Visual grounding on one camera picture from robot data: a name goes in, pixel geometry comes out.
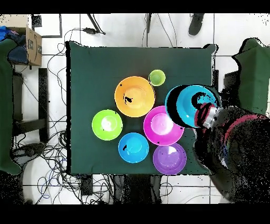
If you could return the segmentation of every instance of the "pink bowl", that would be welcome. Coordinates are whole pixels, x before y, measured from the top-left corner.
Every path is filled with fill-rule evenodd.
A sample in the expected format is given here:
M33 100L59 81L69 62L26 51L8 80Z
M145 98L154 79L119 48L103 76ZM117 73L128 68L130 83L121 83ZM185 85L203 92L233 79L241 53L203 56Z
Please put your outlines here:
M175 124L166 114L165 106L149 111L143 122L143 130L150 142L161 146L177 142L184 132L184 128Z

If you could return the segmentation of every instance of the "white tile floor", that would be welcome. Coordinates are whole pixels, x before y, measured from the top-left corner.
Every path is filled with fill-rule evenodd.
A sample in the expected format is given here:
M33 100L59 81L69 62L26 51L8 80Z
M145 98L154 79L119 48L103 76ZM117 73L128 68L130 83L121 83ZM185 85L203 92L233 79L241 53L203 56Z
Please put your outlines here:
M99 22L101 29L106 35L96 34L89 35L80 31L73 31L65 33L73 28L93 28L89 18L86 14L62 14L62 38L43 39L42 43L42 68L47 68L47 63L51 57L59 53L57 49L58 43L71 39L86 46L137 46L142 45L142 35L146 27L143 13L140 14L96 14L95 18ZM160 19L172 41L173 46L176 46L175 33L170 23L168 14L159 14ZM242 42L246 38L257 37L265 45L270 44L270 23L269 14L205 14L202 28L197 36L190 37L188 35L188 28L191 21L190 14L170 14L171 20L176 30L177 46L184 48L202 48L206 44L217 44L219 49L215 57L215 68L219 70L219 91L223 88L223 78L226 73L238 70L236 62L230 57L236 54L241 47ZM44 26L36 29L41 35L59 35L58 15L43 16L42 22ZM146 38L144 36L143 46L146 46ZM152 16L151 28L148 39L148 47L171 46L165 31L163 30L157 14ZM63 45L58 45L60 50L63 50ZM55 56L49 63L49 114L50 118L57 121L66 114L66 94L63 92L63 100L61 99L61 88L57 83L57 74L59 70L66 66L64 55ZM16 71L22 71L25 66L16 66ZM30 88L35 97L38 96L38 67L32 67L30 70L27 67L23 72L24 82ZM59 72L59 77L62 81L63 88L66 89L66 75L65 69ZM35 119L38 115L38 102L30 94L28 89L23 87L23 117L25 120ZM65 130L66 117L62 122L57 123L57 130ZM55 133L55 128L50 129L50 134ZM38 132L27 133L27 138L22 141L23 144L39 142ZM53 138L50 144L56 144L57 138ZM26 198L33 199L36 202L41 194L44 184L43 176L48 176L50 168L48 164L42 159L37 158L26 167L24 173L24 194ZM104 182L102 175L94 175L95 189L100 191L100 186ZM166 182L167 177L162 178L162 182ZM172 187L162 185L160 188L161 195L166 195L167 191L171 193L168 196L162 196L163 203L219 203L222 196L210 183L208 176L170 176L168 182ZM53 199L59 193L61 186L49 186L47 195L50 198L42 198L40 204L52 204ZM90 202L91 199L98 198L99 195L85 197L83 201ZM106 192L103 195L103 200L109 199L109 194ZM73 192L64 189L55 198L54 204L80 204Z

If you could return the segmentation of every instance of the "blue bowl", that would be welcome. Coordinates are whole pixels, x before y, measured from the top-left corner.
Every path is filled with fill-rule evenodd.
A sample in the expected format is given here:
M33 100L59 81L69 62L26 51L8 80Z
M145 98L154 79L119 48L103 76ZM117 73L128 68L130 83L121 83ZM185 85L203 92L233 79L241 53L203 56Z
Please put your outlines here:
M118 152L126 162L139 163L148 155L149 144L141 134L128 133L119 141Z
M180 86L176 86L176 87L172 88L168 92L168 94L165 98L165 107L166 107L167 114L168 114L168 108L167 108L168 97L169 97L170 93L172 92L172 90L174 90L177 87L180 87ZM181 118L181 120L186 125L193 127L193 128L197 128L197 126L195 125L195 121L194 121L195 113L196 113L197 109L192 105L191 99L192 99L193 95L198 93L198 92L203 92L206 95L198 98L197 103L203 104L203 103L210 102L217 107L217 99L216 99L215 95L210 90L208 90L206 87L200 86L200 85L190 85L190 86L183 88L183 90L180 92L180 94L175 102L176 108L177 108L177 113L178 113L179 117Z

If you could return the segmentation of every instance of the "orange bowl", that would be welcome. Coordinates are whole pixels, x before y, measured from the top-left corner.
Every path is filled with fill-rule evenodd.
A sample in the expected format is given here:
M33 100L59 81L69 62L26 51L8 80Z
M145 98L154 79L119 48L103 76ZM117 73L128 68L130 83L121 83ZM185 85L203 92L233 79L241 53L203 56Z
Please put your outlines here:
M117 85L114 100L117 108L126 116L141 117L152 109L155 91L148 80L131 76Z

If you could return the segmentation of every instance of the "lime green bowl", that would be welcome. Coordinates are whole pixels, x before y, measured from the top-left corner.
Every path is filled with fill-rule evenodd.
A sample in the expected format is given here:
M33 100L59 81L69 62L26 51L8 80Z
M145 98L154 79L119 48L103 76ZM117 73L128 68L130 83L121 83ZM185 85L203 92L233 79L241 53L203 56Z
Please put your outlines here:
M102 110L94 116L92 129L96 137L104 141L110 141L120 135L123 122L115 111Z
M165 82L165 73L161 70L154 70L149 74L149 82L152 86L161 86Z

